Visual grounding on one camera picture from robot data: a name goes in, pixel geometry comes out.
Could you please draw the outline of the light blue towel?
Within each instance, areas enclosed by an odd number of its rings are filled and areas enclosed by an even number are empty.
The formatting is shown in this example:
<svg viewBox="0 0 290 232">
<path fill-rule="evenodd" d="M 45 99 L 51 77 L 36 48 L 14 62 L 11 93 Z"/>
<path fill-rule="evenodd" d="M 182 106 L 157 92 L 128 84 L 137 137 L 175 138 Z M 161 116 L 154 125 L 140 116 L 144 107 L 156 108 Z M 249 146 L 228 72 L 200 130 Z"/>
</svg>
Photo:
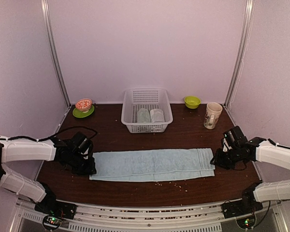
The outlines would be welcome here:
<svg viewBox="0 0 290 232">
<path fill-rule="evenodd" d="M 210 148 L 100 152 L 91 181 L 162 182 L 214 176 Z"/>
</svg>

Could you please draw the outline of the green panda towel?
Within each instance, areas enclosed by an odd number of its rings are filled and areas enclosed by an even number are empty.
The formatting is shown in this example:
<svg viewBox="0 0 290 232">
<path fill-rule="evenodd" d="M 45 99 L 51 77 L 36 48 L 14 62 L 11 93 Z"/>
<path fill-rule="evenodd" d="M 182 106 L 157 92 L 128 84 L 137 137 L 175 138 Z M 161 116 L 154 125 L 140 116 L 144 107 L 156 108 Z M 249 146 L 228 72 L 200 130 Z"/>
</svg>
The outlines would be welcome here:
<svg viewBox="0 0 290 232">
<path fill-rule="evenodd" d="M 146 108 L 140 108 L 138 110 L 137 123 L 151 123 L 150 113 Z"/>
</svg>

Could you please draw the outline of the white plastic basket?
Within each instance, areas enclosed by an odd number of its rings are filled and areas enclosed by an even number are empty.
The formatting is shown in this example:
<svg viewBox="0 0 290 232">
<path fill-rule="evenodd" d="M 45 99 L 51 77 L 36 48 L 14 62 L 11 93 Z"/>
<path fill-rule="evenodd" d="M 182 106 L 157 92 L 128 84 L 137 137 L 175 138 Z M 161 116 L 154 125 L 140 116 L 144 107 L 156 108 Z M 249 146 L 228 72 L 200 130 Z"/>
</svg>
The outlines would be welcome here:
<svg viewBox="0 0 290 232">
<path fill-rule="evenodd" d="M 167 91 L 135 88 L 124 93 L 121 122 L 130 133 L 164 132 L 173 121 Z"/>
</svg>

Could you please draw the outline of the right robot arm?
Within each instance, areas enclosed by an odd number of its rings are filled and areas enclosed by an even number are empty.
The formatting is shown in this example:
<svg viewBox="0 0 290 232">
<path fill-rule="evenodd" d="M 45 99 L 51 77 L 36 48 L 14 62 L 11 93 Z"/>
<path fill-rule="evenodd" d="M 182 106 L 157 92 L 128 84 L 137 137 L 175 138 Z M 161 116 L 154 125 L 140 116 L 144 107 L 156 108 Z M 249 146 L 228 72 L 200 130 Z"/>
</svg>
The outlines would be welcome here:
<svg viewBox="0 0 290 232">
<path fill-rule="evenodd" d="M 254 137 L 248 140 L 241 128 L 235 126 L 223 133 L 222 148 L 216 150 L 212 165 L 226 170 L 235 170 L 238 162 L 247 164 L 265 162 L 290 171 L 290 147 L 275 143 L 271 139 Z M 249 213 L 257 203 L 290 200 L 290 180 L 272 183 L 255 183 L 242 193 L 238 203 L 241 213 Z"/>
</svg>

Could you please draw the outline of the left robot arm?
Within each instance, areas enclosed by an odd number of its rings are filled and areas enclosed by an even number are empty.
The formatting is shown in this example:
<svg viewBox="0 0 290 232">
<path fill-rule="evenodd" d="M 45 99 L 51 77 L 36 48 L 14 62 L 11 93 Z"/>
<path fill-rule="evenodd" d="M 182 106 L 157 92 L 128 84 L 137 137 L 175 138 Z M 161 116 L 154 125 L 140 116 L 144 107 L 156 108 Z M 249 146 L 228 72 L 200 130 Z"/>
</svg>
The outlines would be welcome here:
<svg viewBox="0 0 290 232">
<path fill-rule="evenodd" d="M 76 175 L 96 174 L 93 142 L 81 132 L 61 140 L 56 134 L 43 139 L 28 136 L 0 136 L 0 187 L 28 197 L 48 214 L 60 210 L 56 195 L 45 184 L 13 171 L 6 164 L 12 161 L 57 161 L 71 167 Z"/>
</svg>

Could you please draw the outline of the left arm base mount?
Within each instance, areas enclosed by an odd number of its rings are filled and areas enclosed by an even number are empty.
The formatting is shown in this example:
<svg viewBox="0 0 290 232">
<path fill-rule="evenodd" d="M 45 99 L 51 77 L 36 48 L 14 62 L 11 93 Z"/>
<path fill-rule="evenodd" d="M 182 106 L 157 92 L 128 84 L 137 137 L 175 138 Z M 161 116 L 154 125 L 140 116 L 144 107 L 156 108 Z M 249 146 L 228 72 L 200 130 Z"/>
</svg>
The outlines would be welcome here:
<svg viewBox="0 0 290 232">
<path fill-rule="evenodd" d="M 57 202 L 56 209 L 47 210 L 40 204 L 35 204 L 34 210 L 44 213 L 42 226 L 48 231 L 57 230 L 67 219 L 74 219 L 77 206 L 73 203 Z"/>
</svg>

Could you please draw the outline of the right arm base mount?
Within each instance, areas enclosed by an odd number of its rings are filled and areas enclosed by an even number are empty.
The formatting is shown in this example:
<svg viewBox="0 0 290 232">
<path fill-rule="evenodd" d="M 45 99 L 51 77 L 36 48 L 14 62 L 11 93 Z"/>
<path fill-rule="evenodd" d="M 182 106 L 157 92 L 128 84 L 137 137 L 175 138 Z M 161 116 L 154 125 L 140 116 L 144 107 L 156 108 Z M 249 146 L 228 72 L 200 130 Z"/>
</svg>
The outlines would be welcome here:
<svg viewBox="0 0 290 232">
<path fill-rule="evenodd" d="M 252 207 L 246 207 L 242 200 L 225 201 L 222 205 L 222 213 L 225 219 L 235 218 L 240 229 L 251 230 L 257 225 L 256 212 L 263 209 L 262 203 L 256 203 Z"/>
</svg>

